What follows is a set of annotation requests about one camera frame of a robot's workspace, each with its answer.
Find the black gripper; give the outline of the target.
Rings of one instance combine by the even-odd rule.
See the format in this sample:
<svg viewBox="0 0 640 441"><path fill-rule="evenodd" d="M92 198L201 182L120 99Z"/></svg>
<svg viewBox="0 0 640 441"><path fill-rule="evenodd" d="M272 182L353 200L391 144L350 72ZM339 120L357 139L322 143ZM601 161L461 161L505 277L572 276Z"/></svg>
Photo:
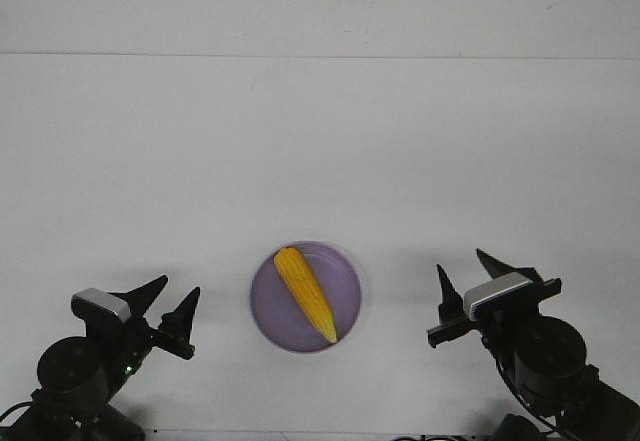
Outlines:
<svg viewBox="0 0 640 441"><path fill-rule="evenodd" d="M86 335L102 350L109 376L131 376L141 367L154 348L190 360L195 354L191 344L193 320L201 289L195 287L171 312L161 316L157 328L143 316L166 287L168 276L160 277L128 292L111 292L129 306L133 318L122 323L107 315L85 322Z"/></svg>
<svg viewBox="0 0 640 441"><path fill-rule="evenodd" d="M431 347L453 341L471 330L493 338L493 332L505 327L511 318L520 323L523 319L539 315L539 304L561 292L562 281L559 278L544 280L531 267L516 268L479 248L476 249L476 256L492 280L516 273L533 283L482 306L477 319L471 321L464 312L462 297L453 287L444 268L437 264L442 301L438 306L439 324L427 330Z"/></svg>

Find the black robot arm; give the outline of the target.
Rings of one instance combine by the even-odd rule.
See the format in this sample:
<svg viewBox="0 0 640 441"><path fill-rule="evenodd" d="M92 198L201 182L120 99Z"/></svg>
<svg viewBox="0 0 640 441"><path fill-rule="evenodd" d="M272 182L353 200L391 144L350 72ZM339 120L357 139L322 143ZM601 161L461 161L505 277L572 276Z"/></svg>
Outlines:
<svg viewBox="0 0 640 441"><path fill-rule="evenodd" d="M194 288L158 327L145 314L166 287L162 275L128 292L87 288L71 298L72 313L85 324L82 336L60 339L41 355L40 383L22 414L2 426L4 440L143 440L142 427L111 401L154 348L190 360L190 342L201 291Z"/></svg>
<svg viewBox="0 0 640 441"><path fill-rule="evenodd" d="M465 294L437 269L442 301L429 345L475 330L504 384L536 421L565 440L638 439L638 404L600 379L571 324L539 310L560 293L561 280L545 280L533 267L511 266L483 250L476 255L490 279Z"/></svg>

